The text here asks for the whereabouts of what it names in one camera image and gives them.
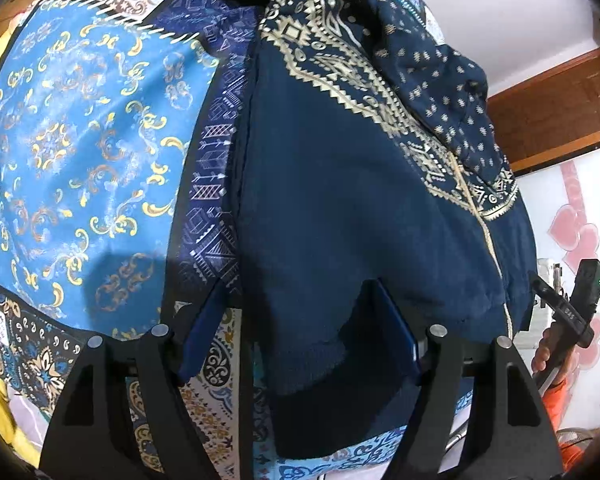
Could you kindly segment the right hand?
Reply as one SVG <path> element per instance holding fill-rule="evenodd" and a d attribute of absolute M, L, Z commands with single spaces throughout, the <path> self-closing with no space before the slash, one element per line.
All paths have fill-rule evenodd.
<path fill-rule="evenodd" d="M 538 348 L 535 350 L 534 357 L 531 360 L 531 370 L 533 373 L 542 372 L 546 369 L 546 364 L 550 360 L 554 350 L 557 348 L 558 341 L 562 336 L 562 326 L 553 322 L 544 330 Z M 574 348 L 571 347 L 562 361 L 562 366 L 556 373 L 552 382 L 552 387 L 559 386 L 577 364 L 577 356 L 574 354 Z"/>

